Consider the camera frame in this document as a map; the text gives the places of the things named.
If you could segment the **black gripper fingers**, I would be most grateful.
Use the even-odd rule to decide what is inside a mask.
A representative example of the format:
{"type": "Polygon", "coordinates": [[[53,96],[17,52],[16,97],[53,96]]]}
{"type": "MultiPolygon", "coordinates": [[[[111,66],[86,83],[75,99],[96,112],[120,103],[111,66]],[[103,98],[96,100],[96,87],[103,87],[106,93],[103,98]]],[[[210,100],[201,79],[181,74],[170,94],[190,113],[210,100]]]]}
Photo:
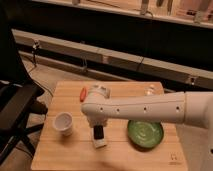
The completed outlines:
{"type": "Polygon", "coordinates": [[[93,128],[93,137],[95,140],[99,140],[99,139],[103,139],[104,138],[104,130],[103,127],[101,125],[96,125],[93,128]]]}

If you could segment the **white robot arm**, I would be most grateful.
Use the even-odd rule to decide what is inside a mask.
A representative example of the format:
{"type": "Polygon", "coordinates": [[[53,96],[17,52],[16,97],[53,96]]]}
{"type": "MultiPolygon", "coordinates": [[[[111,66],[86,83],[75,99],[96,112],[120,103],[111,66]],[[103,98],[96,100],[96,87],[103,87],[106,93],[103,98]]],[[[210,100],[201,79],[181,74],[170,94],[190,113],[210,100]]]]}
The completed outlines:
{"type": "Polygon", "coordinates": [[[213,171],[213,92],[175,92],[138,97],[110,98],[110,90],[93,85],[81,105],[91,127],[106,120],[185,124],[208,130],[200,171],[213,171]]]}

